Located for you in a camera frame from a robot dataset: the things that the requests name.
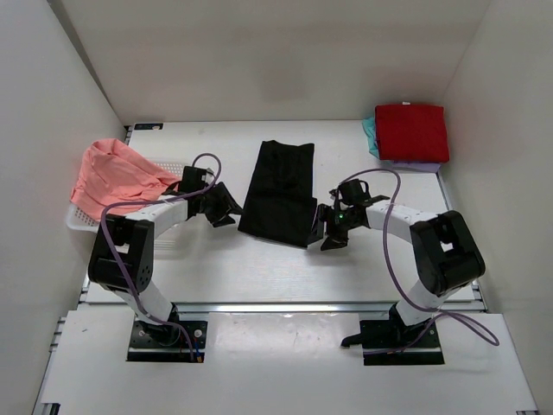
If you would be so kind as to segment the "black t-shirt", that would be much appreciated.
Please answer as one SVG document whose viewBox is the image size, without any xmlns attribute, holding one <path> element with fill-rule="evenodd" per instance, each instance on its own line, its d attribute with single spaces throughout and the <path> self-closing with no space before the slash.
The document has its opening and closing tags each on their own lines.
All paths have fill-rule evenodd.
<svg viewBox="0 0 553 415">
<path fill-rule="evenodd" d="M 317 207 L 315 146 L 263 141 L 238 224 L 241 233 L 305 248 Z"/>
</svg>

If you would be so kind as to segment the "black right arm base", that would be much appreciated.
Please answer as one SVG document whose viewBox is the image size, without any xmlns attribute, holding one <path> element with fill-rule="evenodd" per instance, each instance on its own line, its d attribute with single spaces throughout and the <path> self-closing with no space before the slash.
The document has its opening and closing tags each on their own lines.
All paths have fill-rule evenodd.
<svg viewBox="0 0 553 415">
<path fill-rule="evenodd" d="M 407 326 L 396 312 L 390 312 L 387 320 L 361 320 L 359 333 L 345 337 L 340 346 L 361 346 L 366 367 L 445 363 L 435 321 L 429 318 Z"/>
</svg>

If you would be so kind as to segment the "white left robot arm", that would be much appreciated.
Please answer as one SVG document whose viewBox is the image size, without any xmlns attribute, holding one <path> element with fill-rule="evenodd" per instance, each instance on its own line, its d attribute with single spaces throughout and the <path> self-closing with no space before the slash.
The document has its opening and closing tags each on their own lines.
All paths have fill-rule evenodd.
<svg viewBox="0 0 553 415">
<path fill-rule="evenodd" d="M 127 215 L 116 214 L 113 208 L 108 211 L 100 221 L 88 277 L 123 299 L 152 340 L 173 347 L 188 333 L 176 306 L 152 282 L 155 240 L 197 214 L 205 215 L 213 227 L 223 227 L 242 213 L 212 170 L 186 166 L 181 179 L 169 184 L 157 203 L 144 204 Z"/>
</svg>

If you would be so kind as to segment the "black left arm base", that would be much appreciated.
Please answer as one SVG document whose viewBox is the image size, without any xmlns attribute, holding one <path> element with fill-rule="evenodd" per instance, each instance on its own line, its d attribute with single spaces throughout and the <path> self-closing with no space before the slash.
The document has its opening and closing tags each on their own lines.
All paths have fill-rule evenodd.
<svg viewBox="0 0 553 415">
<path fill-rule="evenodd" d="M 130 362 L 166 362 L 200 364 L 206 359 L 207 320 L 176 316 L 181 326 L 155 325 L 137 318 L 130 332 L 126 360 Z"/>
</svg>

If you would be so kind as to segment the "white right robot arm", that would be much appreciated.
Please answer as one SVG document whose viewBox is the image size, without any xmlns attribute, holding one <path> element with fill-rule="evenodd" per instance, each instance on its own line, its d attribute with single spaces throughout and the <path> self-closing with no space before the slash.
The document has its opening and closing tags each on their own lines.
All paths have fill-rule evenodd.
<svg viewBox="0 0 553 415">
<path fill-rule="evenodd" d="M 322 240 L 322 251 L 344 248 L 349 232 L 366 227 L 380 230 L 387 267 L 390 235 L 409 242 L 418 280 L 389 311 L 388 324 L 398 336 L 423 329 L 452 294 L 481 277 L 485 262 L 461 213 L 436 214 L 397 205 L 384 195 L 372 196 L 368 183 L 343 182 L 330 191 L 333 204 L 315 211 L 308 243 Z"/>
</svg>

